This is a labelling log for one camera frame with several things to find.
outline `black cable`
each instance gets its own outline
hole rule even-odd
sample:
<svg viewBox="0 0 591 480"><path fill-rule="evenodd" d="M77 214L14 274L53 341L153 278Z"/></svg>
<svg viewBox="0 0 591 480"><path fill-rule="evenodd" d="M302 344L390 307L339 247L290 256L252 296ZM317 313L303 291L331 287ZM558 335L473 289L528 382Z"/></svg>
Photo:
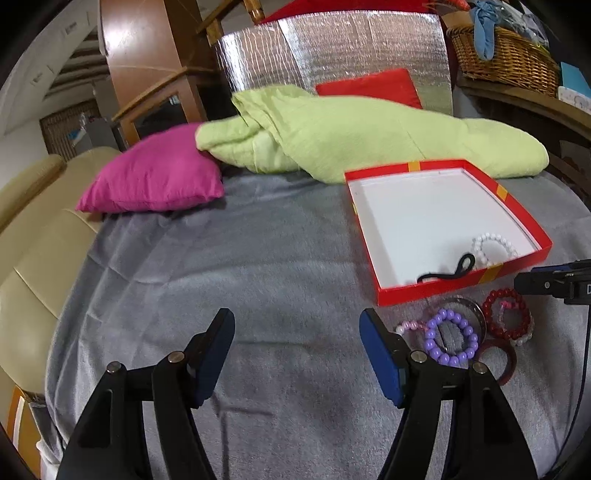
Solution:
<svg viewBox="0 0 591 480"><path fill-rule="evenodd" d="M574 409L573 421L570 423L569 432L566 434L566 438L564 439L564 443L562 444L562 447L560 448L560 451L558 452L554 466L556 466L556 464L558 463L558 460L560 460L560 456L562 455L564 447L566 447L566 444L569 442L570 434L573 433L574 424L577 420L577 415L579 414L579 408L581 406L581 401L583 400L585 381L587 380L587 359L589 357L589 339L590 338L591 338L591 307L589 307L589 311L587 313L587 335L585 337L585 352L584 352L584 357L583 357L583 375L581 377L581 389L579 390L579 399L577 400L577 406Z"/></svg>
<svg viewBox="0 0 591 480"><path fill-rule="evenodd" d="M466 260L469 260L467 267L464 267ZM474 268L476 263L476 257L471 253L463 254L460 261L457 263L455 273L425 273L417 278L417 283L421 283L428 278L440 278L441 280L455 280L456 278L462 278L464 275L468 275Z"/></svg>

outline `magenta cushion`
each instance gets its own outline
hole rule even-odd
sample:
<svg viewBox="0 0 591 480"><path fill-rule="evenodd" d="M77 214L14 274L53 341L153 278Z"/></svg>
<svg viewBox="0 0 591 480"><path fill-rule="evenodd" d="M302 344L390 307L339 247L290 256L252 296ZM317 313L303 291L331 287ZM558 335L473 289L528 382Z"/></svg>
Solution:
<svg viewBox="0 0 591 480"><path fill-rule="evenodd" d="M222 197L217 164L195 144L199 125L179 125L151 135L115 157L84 192L76 210L163 212Z"/></svg>

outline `open gift box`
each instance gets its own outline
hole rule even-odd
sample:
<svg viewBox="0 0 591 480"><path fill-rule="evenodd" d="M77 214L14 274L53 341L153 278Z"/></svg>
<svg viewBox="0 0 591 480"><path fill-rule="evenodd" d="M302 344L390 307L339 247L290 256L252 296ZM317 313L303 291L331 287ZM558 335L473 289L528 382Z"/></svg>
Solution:
<svg viewBox="0 0 591 480"><path fill-rule="evenodd" d="M543 262L552 241L500 184L466 160L415 161L345 173L378 293L378 305L418 300L492 281ZM500 235L517 257L485 242L492 266L453 280L473 239Z"/></svg>

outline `white pearl bracelet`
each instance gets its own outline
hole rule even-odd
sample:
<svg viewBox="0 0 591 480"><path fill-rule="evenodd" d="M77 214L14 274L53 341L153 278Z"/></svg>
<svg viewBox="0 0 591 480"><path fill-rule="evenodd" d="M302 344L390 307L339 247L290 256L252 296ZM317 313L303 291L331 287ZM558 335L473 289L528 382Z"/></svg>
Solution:
<svg viewBox="0 0 591 480"><path fill-rule="evenodd" d="M476 260L483 267L491 267L493 265L493 263L488 259L486 254L482 251L482 244L484 242L498 243L505 249L507 255L509 256L509 259L518 257L517 249L513 245L511 245L511 242L509 242L509 240L507 240L504 236L495 235L494 233L487 232L481 236L477 236L476 238L472 239L472 251L474 252Z"/></svg>

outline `gray bedsheet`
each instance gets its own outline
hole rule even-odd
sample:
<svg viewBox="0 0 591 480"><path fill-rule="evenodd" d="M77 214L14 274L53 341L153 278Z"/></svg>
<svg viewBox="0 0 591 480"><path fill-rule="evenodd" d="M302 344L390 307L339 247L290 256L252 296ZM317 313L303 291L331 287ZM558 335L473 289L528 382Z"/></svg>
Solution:
<svg viewBox="0 0 591 480"><path fill-rule="evenodd" d="M547 263L591 257L591 216L574 194L546 174L502 184L554 241ZM154 364L228 307L235 340L212 399L195 413L218 478L376 478L401 411L382 396L359 340L359 314L375 297L345 187L301 173L243 174L225 186L225 199L209 206L106 220L51 349L46 400L59 435L67 441L108 362ZM511 284L461 293L482 301ZM436 303L378 313L393 329ZM536 330L503 390L542 474L579 392L586 308L546 297L529 303ZM485 360L502 369L500 355ZM450 407L441 410L430 479L443 467ZM166 478L149 405L145 423L154 475ZM50 441L50 429L43 433ZM60 446L53 449L59 458Z"/></svg>

